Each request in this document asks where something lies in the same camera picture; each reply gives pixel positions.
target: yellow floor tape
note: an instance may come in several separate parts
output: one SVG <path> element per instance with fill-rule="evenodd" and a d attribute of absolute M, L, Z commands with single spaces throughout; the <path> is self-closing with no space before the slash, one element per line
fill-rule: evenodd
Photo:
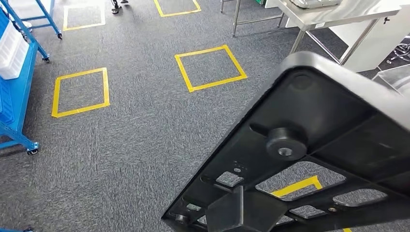
<path fill-rule="evenodd" d="M 226 51 L 229 58 L 231 58 L 232 62 L 234 63 L 234 65 L 236 67 L 236 69 L 238 70 L 239 76 L 231 77 L 231 78 L 228 78 L 228 79 L 224 79 L 224 80 L 220 80 L 220 81 L 216 81 L 216 82 L 212 82 L 212 83 L 208 83 L 208 84 L 204 84 L 204 85 L 200 85 L 200 86 L 192 86 L 191 81 L 188 78 L 187 72 L 185 71 L 184 65 L 182 64 L 181 57 L 194 56 L 194 55 L 199 55 L 199 54 L 208 53 L 208 52 L 215 52 L 215 51 L 219 51 L 219 50 L 225 50 Z M 204 88 L 214 87 L 214 86 L 226 84 L 226 83 L 229 83 L 229 82 L 232 82 L 232 81 L 238 81 L 238 80 L 242 80 L 242 79 L 247 78 L 247 76 L 246 76 L 245 72 L 243 71 L 242 67 L 239 65 L 238 61 L 236 60 L 233 53 L 230 51 L 229 47 L 226 44 L 224 44 L 222 46 L 219 46 L 219 47 L 214 47 L 214 48 L 205 49 L 205 50 L 201 50 L 201 51 L 177 54 L 177 55 L 175 55 L 175 59 L 176 59 L 176 62 L 178 64 L 178 67 L 181 71 L 182 77 L 184 78 L 185 84 L 187 85 L 187 88 L 188 88 L 189 92 L 193 92 L 193 91 L 204 89 Z"/>

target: caster wheel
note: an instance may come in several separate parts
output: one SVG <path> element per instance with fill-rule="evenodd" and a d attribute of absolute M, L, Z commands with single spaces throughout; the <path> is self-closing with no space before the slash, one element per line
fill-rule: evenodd
<path fill-rule="evenodd" d="M 23 232 L 33 232 L 33 228 L 28 227 L 27 229 L 23 230 Z"/>
<path fill-rule="evenodd" d="M 28 151 L 27 155 L 32 156 L 32 155 L 35 155 L 37 153 L 38 153 L 38 149 L 34 149 L 34 150 L 31 150 L 31 151 Z"/>

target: gray carpet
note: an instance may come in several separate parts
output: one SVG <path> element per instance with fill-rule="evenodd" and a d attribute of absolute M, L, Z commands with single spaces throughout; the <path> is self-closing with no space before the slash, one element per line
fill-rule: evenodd
<path fill-rule="evenodd" d="M 194 9 L 189 0 L 159 0 L 166 14 Z M 219 13 L 217 1 L 198 0 L 202 11 L 160 17 L 153 0 L 130 0 L 118 15 L 104 2 L 106 25 L 34 35 L 50 53 L 37 57 L 24 133 L 40 143 L 40 153 L 21 147 L 1 151 L 0 227 L 41 232 L 170 232 L 162 212 L 204 161 L 236 117 L 287 56 L 297 29 L 277 29 L 276 21 L 241 25 L 231 37 L 234 2 Z M 54 20 L 62 28 L 63 6 L 83 0 L 56 0 Z M 243 1 L 241 19 L 278 14 Z M 70 9 L 69 27 L 98 23 L 98 9 Z M 315 34 L 341 56 L 347 48 L 327 29 Z M 175 54 L 227 44 L 248 78 L 189 93 Z M 300 50 L 325 55 L 311 40 Z M 235 76 L 223 52 L 182 59 L 192 84 Z M 51 116 L 58 76 L 106 67 L 111 105 L 72 116 Z M 98 75 L 61 82 L 59 107 L 71 110 L 99 103 Z M 271 190 L 319 174 L 301 167 L 271 182 Z M 408 222 L 353 231 L 405 232 Z"/>

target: table leg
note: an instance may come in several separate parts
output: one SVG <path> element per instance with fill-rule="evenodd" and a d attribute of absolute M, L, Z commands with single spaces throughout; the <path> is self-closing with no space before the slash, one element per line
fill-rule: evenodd
<path fill-rule="evenodd" d="M 303 36 L 305 34 L 306 34 L 306 31 L 304 31 L 304 30 L 299 31 L 299 34 L 296 37 L 295 43 L 293 44 L 291 52 L 289 53 L 289 55 L 296 51 L 296 49 L 298 48 L 298 46 L 299 46 L 300 42 L 302 41 Z"/>
<path fill-rule="evenodd" d="M 235 9 L 235 18 L 234 18 L 234 30 L 232 32 L 232 37 L 235 36 L 236 33 L 236 24 L 238 23 L 238 15 L 239 15 L 239 6 L 241 5 L 241 0 L 236 0 L 236 9 Z"/>
<path fill-rule="evenodd" d="M 280 20 L 279 20 L 279 23 L 278 23 L 278 28 L 280 28 L 280 25 L 282 24 L 282 21 L 283 21 L 283 17 L 285 16 L 285 13 L 282 13 L 282 15 L 280 16 Z"/>
<path fill-rule="evenodd" d="M 220 12 L 223 13 L 223 0 L 220 0 Z"/>
<path fill-rule="evenodd" d="M 370 22 L 369 26 L 363 31 L 363 33 L 359 36 L 359 38 L 356 40 L 356 42 L 351 46 L 347 54 L 342 58 L 340 61 L 340 65 L 344 65 L 347 60 L 353 55 L 353 53 L 356 51 L 357 47 L 363 42 L 367 34 L 373 29 L 373 27 L 376 25 L 376 23 L 379 21 L 379 19 L 374 19 Z"/>

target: stool leg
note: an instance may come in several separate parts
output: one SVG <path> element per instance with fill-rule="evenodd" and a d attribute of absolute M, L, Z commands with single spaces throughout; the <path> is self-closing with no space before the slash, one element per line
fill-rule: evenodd
<path fill-rule="evenodd" d="M 223 13 L 223 0 L 220 0 L 220 13 Z"/>
<path fill-rule="evenodd" d="M 285 16 L 285 13 L 282 13 L 282 16 L 280 17 L 280 20 L 279 20 L 279 23 L 278 23 L 278 28 L 280 28 L 280 25 L 282 24 L 284 16 Z"/>
<path fill-rule="evenodd" d="M 234 30 L 232 31 L 232 37 L 236 34 L 236 24 L 238 23 L 239 6 L 241 5 L 241 0 L 236 0 L 235 18 L 234 18 Z"/>

